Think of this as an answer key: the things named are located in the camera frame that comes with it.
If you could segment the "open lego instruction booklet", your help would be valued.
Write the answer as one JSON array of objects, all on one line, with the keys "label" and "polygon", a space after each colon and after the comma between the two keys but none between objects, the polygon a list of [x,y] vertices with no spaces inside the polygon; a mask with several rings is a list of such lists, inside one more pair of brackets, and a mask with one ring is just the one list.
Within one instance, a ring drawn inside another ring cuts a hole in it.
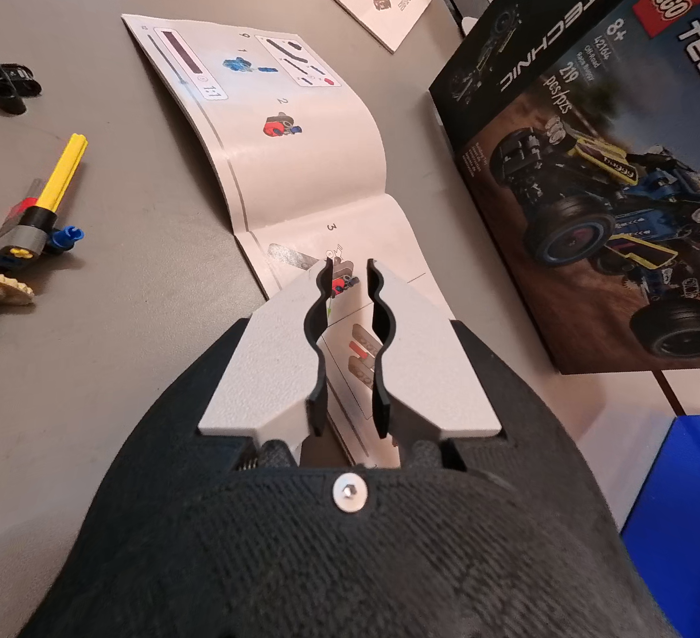
[{"label": "open lego instruction booklet", "polygon": [[380,131],[363,101],[297,35],[123,14],[197,133],[232,230],[270,299],[322,259],[334,266],[328,415],[354,464],[398,467],[372,419],[367,262],[385,263],[453,318],[409,221],[386,192]]}]

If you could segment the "partly built lego assembly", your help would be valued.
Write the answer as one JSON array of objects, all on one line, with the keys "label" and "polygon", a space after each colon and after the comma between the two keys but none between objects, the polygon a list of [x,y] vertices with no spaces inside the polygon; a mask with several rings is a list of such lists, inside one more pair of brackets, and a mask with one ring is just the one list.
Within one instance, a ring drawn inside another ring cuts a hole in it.
[{"label": "partly built lego assembly", "polygon": [[46,181],[35,179],[21,202],[1,224],[1,305],[28,306],[34,291],[15,274],[42,257],[70,252],[83,240],[74,225],[59,227],[58,209],[87,149],[88,140],[73,134]]}]

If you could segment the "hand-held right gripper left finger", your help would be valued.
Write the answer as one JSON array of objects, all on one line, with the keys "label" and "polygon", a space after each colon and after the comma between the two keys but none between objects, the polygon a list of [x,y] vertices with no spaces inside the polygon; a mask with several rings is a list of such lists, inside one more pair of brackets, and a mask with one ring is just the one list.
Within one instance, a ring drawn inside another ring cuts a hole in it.
[{"label": "hand-held right gripper left finger", "polygon": [[247,322],[199,421],[206,436],[249,437],[257,450],[286,444],[296,463],[328,410],[326,360],[319,339],[328,328],[333,261],[317,261],[258,308]]}]

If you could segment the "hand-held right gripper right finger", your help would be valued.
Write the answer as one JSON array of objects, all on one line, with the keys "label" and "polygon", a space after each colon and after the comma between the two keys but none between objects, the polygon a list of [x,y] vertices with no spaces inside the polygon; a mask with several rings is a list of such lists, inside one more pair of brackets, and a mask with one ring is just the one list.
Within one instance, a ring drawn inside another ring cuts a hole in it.
[{"label": "hand-held right gripper right finger", "polygon": [[396,443],[400,464],[421,441],[498,436],[502,423],[460,342],[460,323],[375,258],[367,263],[367,291],[381,344],[372,418],[379,437]]}]

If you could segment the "blue plastic bin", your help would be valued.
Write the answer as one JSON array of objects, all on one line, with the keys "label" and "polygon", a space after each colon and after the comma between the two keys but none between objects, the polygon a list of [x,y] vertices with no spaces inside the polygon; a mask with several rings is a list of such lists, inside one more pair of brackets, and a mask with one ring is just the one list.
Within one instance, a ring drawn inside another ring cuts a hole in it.
[{"label": "blue plastic bin", "polygon": [[698,415],[671,424],[621,536],[669,622],[680,636],[698,637]]}]

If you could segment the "lego set cardboard box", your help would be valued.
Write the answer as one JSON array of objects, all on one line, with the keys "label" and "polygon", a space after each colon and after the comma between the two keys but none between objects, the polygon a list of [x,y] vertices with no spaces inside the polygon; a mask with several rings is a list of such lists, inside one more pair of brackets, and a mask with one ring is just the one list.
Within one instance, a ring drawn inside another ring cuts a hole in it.
[{"label": "lego set cardboard box", "polygon": [[699,0],[493,0],[431,84],[563,374],[699,367]]}]

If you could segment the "black lego connector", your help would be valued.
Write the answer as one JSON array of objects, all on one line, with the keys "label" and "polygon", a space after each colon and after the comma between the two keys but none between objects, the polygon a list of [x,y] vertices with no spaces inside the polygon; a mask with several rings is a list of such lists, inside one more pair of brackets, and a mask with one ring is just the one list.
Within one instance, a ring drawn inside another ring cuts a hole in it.
[{"label": "black lego connector", "polygon": [[26,98],[36,98],[42,87],[32,71],[18,63],[1,63],[1,110],[10,115],[21,115],[27,110]]}]

